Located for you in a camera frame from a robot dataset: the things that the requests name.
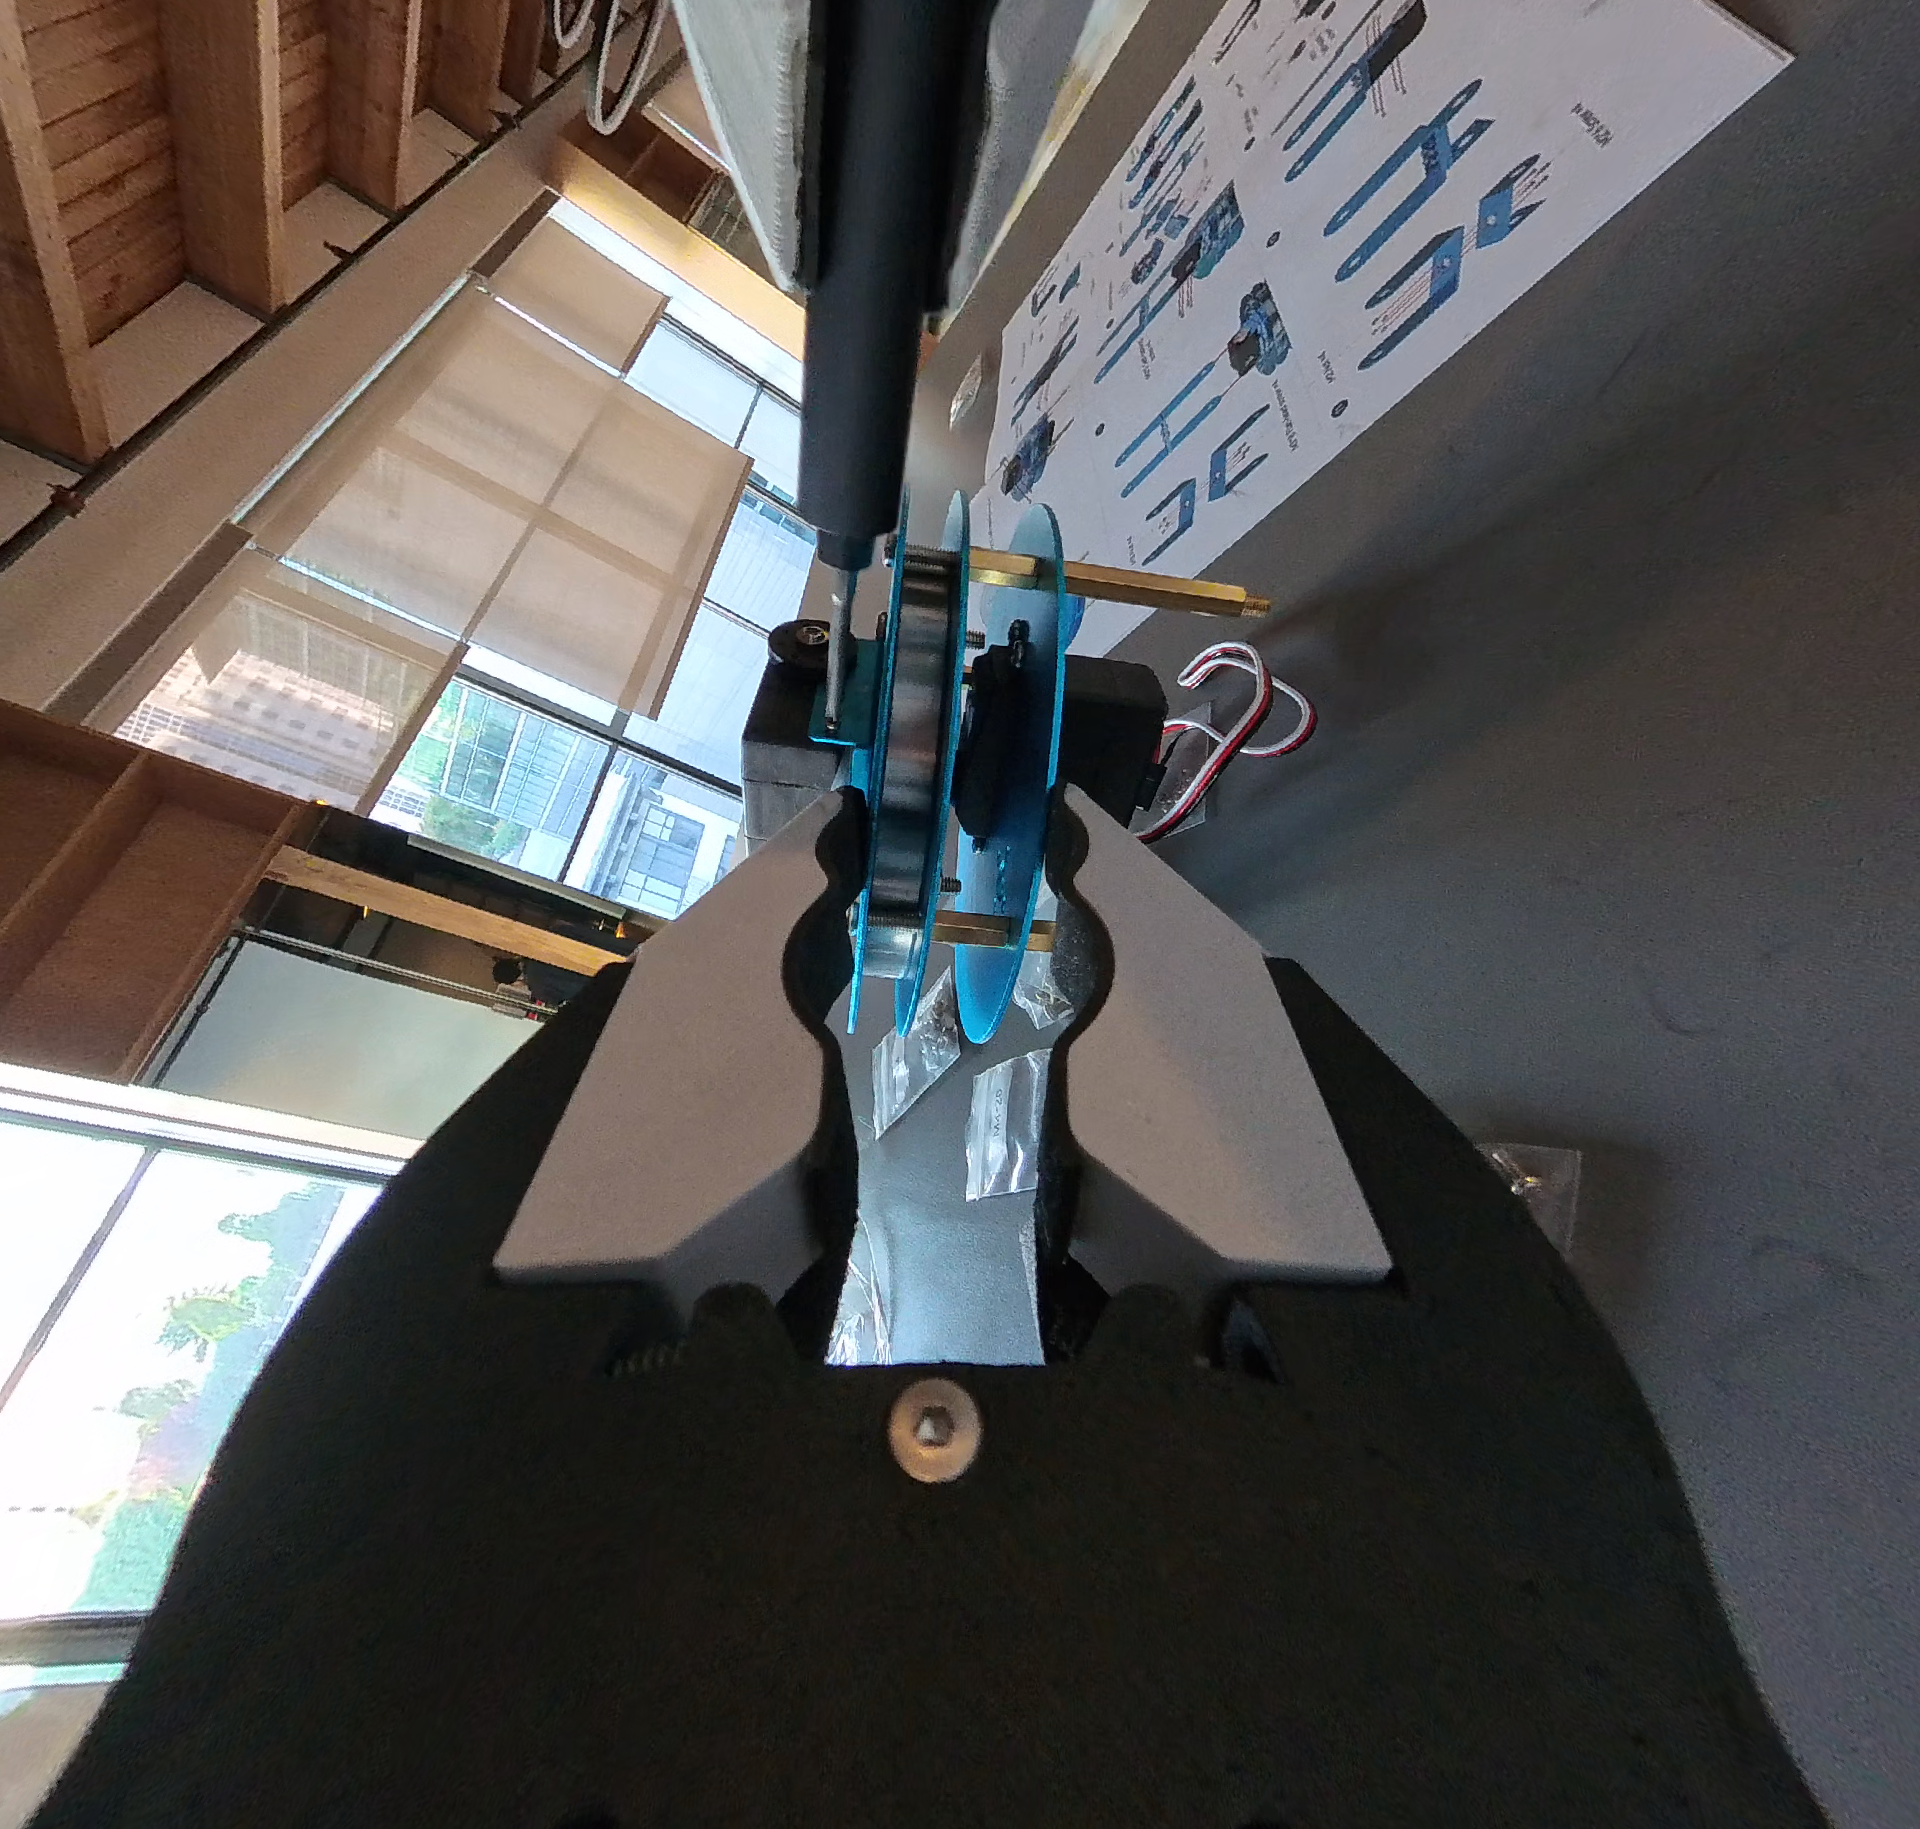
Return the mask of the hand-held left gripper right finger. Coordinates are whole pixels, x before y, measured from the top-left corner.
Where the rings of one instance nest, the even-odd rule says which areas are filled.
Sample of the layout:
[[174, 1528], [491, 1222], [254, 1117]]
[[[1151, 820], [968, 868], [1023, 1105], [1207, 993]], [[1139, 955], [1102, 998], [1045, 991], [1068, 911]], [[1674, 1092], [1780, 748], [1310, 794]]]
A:
[[1100, 1285], [1373, 1285], [1391, 1256], [1259, 943], [1085, 792], [1071, 892], [1110, 945], [1066, 1054], [1071, 1256]]

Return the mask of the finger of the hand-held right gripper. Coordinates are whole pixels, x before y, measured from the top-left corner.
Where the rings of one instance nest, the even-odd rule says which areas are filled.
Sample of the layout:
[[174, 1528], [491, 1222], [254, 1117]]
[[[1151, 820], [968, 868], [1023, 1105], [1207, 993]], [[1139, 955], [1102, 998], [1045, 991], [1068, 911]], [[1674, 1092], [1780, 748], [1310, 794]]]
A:
[[1014, 207], [1094, 0], [964, 0], [963, 67], [931, 308], [973, 289]]
[[773, 281], [817, 288], [829, 0], [674, 0], [707, 119]]

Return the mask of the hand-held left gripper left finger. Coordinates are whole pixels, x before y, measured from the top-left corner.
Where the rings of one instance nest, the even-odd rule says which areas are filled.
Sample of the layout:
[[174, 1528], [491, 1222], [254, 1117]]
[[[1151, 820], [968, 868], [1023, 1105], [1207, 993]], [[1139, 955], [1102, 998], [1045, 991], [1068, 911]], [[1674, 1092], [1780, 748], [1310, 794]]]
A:
[[496, 1256], [515, 1284], [840, 1295], [855, 1134], [829, 1015], [850, 987], [865, 808], [829, 790], [645, 945]]

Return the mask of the blue toy robot arm base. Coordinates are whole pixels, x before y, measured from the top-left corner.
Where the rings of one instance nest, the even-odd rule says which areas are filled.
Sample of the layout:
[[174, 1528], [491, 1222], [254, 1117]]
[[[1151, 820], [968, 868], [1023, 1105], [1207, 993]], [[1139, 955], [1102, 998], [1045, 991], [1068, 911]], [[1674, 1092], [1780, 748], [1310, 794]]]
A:
[[738, 849], [752, 852], [834, 789], [855, 790], [865, 840], [848, 911], [848, 1025], [868, 984], [891, 984], [904, 1030], [932, 950], [947, 945], [963, 1037], [986, 1046], [1040, 950], [1054, 792], [1080, 789], [1121, 827], [1151, 815], [1142, 833], [1158, 837], [1246, 743], [1218, 736], [1160, 808], [1176, 742], [1205, 729], [1169, 714], [1151, 669], [1070, 653], [1085, 604], [1248, 619], [1268, 602], [1238, 585], [1071, 561], [1045, 505], [1024, 515], [1009, 551], [977, 549], [964, 497], [952, 500], [938, 546], [899, 529], [890, 570], [883, 623], [850, 635], [838, 730], [825, 727], [829, 622], [770, 635], [741, 736]]

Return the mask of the grey desk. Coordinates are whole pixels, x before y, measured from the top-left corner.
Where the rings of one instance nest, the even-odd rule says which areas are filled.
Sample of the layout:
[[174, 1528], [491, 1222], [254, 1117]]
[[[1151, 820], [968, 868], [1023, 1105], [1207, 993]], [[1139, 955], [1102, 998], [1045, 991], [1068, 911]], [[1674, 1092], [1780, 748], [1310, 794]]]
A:
[[1916, 0], [1794, 62], [1218, 570], [1321, 706], [1165, 856], [1574, 1269], [1836, 1824], [1916, 1824]]

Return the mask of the small clear parts bag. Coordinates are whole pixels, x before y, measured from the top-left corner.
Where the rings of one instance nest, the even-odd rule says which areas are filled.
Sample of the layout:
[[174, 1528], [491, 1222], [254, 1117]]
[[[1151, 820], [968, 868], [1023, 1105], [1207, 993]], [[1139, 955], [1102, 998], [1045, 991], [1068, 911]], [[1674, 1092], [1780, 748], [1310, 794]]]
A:
[[1048, 1060], [1048, 1050], [1036, 1050], [973, 1075], [968, 1204], [1040, 1190]]
[[890, 1030], [873, 1052], [875, 1134], [886, 1135], [909, 1113], [963, 1052], [953, 971], [943, 968], [924, 989], [910, 1025]]

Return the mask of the bag of metal screws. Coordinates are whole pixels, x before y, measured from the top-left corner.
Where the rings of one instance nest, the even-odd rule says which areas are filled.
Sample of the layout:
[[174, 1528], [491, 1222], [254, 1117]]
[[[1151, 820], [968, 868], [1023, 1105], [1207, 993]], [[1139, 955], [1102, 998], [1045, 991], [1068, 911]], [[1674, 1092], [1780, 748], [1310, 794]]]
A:
[[1517, 1142], [1490, 1142], [1479, 1149], [1543, 1230], [1556, 1234], [1570, 1230], [1582, 1173], [1580, 1150]]

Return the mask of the large window with blinds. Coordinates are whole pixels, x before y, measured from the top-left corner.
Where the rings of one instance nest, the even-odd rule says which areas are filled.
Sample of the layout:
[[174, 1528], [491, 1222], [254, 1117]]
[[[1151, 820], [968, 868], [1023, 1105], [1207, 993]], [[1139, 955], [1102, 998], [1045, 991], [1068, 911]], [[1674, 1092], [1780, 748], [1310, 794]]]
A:
[[[585, 937], [741, 851], [740, 736], [801, 594], [800, 371], [560, 205], [210, 549], [89, 715], [320, 804], [308, 851]], [[371, 1208], [141, 1117], [4, 1117], [4, 1619], [143, 1615], [246, 1389]]]

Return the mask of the wooden shelf unit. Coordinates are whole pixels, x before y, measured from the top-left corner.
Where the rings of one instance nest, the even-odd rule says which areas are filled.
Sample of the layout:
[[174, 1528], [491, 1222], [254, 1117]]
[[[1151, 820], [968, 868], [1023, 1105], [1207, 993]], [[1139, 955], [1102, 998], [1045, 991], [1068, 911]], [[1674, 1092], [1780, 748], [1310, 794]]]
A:
[[130, 1082], [321, 805], [2, 706], [2, 1060]]

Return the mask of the printed instruction sheet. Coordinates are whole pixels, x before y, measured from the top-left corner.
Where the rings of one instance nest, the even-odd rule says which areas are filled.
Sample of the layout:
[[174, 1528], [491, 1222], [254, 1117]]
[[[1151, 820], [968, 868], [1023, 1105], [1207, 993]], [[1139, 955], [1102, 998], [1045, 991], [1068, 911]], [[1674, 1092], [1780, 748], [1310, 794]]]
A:
[[1004, 333], [973, 544], [1201, 575], [1783, 67], [1712, 0], [1222, 0]]

